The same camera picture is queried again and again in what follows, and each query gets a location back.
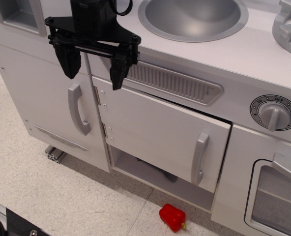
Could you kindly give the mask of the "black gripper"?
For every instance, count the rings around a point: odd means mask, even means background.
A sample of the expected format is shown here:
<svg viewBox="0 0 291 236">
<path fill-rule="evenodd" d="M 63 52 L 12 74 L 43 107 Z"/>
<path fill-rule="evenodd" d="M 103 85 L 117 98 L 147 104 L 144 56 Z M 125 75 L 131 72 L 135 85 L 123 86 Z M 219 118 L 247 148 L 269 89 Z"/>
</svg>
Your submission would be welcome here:
<svg viewBox="0 0 291 236">
<path fill-rule="evenodd" d="M 50 29 L 48 39 L 69 79 L 74 79 L 81 68 L 81 54 L 78 47 L 93 49 L 111 58 L 110 78 L 113 90 L 121 89 L 131 64 L 137 64 L 141 38 L 122 27 L 117 16 L 127 15 L 133 6 L 130 1 L 123 12 L 118 12 L 115 0 L 72 0 L 72 15 L 48 17 L 44 20 Z"/>
</svg>

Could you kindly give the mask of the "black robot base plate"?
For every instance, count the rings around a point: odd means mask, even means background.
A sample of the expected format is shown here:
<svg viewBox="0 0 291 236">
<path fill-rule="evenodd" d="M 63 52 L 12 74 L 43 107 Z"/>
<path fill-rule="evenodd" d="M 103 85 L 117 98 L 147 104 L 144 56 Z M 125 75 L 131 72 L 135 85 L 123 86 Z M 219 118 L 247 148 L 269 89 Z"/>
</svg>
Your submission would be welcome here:
<svg viewBox="0 0 291 236">
<path fill-rule="evenodd" d="M 49 236 L 44 230 L 6 208 L 6 232 L 8 236 Z"/>
</svg>

